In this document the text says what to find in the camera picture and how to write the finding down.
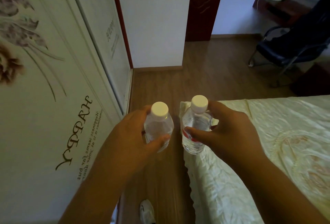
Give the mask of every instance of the plastic bottle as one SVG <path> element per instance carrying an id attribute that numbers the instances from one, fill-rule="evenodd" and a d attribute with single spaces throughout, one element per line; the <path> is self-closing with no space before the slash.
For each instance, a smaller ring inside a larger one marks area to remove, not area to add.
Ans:
<path id="1" fill-rule="evenodd" d="M 158 139 L 162 135 L 172 134 L 174 123 L 171 115 L 168 113 L 168 106 L 165 103 L 159 101 L 152 105 L 151 113 L 146 117 L 144 128 L 146 131 L 147 143 Z M 163 147 L 158 152 L 161 152 L 167 148 L 169 142 L 170 140 L 165 142 Z"/>
<path id="2" fill-rule="evenodd" d="M 196 141 L 184 128 L 192 127 L 210 131 L 213 117 L 207 113 L 208 100 L 203 95 L 196 95 L 191 100 L 191 106 L 182 117 L 182 146 L 190 154 L 198 154 L 204 149 L 204 144 Z"/>

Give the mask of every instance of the clear water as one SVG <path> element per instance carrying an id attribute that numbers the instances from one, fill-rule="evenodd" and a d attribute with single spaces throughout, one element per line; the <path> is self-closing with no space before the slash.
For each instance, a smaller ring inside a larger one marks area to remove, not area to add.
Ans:
<path id="1" fill-rule="evenodd" d="M 195 114 L 191 108 L 182 117 L 182 145 L 190 154 L 198 154 L 204 149 L 204 144 L 194 140 L 190 134 L 184 131 L 185 127 L 192 127 L 199 130 L 210 131 L 212 124 L 212 116 L 208 113 Z"/>
<path id="2" fill-rule="evenodd" d="M 173 129 L 174 129 L 174 123 L 173 123 L 173 120 L 172 120 L 170 114 L 168 114 L 166 120 L 161 121 L 161 122 L 154 121 L 152 119 L 152 116 L 148 115 L 146 118 L 146 121 L 144 123 L 144 128 L 146 131 L 146 142 L 149 143 L 153 140 L 158 139 L 159 137 L 161 137 L 165 134 L 171 135 L 173 132 Z M 164 146 L 158 152 L 161 152 L 165 148 L 167 148 L 169 142 L 170 142 L 170 140 L 165 142 Z"/>

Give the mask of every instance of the chair leg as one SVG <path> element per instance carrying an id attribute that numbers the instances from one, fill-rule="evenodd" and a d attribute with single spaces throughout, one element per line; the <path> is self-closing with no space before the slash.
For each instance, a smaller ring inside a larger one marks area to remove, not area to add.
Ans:
<path id="1" fill-rule="evenodd" d="M 254 55 L 257 53 L 257 50 L 255 50 L 253 52 L 253 54 L 251 55 L 247 65 L 250 67 L 250 68 L 253 68 L 255 66 L 255 60 L 254 60 Z"/>
<path id="2" fill-rule="evenodd" d="M 285 71 L 287 71 L 287 69 L 294 63 L 294 61 L 298 58 L 298 56 L 295 56 L 294 58 L 291 59 L 291 61 L 281 70 L 281 72 L 279 72 L 279 74 L 275 77 L 274 82 L 272 82 L 270 84 L 270 86 L 272 88 L 278 88 L 281 86 L 285 86 L 285 85 L 281 85 L 279 83 L 279 78 L 280 76 L 282 76 L 284 74 Z"/>

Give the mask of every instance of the cream bedspread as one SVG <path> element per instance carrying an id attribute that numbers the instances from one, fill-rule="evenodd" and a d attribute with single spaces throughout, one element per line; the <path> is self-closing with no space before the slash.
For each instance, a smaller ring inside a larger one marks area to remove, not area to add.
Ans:
<path id="1" fill-rule="evenodd" d="M 330 219 L 330 96 L 222 103 L 249 116 L 266 155 Z M 189 104 L 181 102 L 180 117 Z M 184 160 L 196 224 L 263 223 L 243 182 L 208 147 Z"/>

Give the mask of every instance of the foot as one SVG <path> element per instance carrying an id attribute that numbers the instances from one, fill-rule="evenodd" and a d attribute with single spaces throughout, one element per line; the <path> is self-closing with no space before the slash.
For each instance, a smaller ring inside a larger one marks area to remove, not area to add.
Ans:
<path id="1" fill-rule="evenodd" d="M 149 200 L 140 203 L 140 220 L 143 224 L 153 224 L 155 221 L 155 213 Z"/>

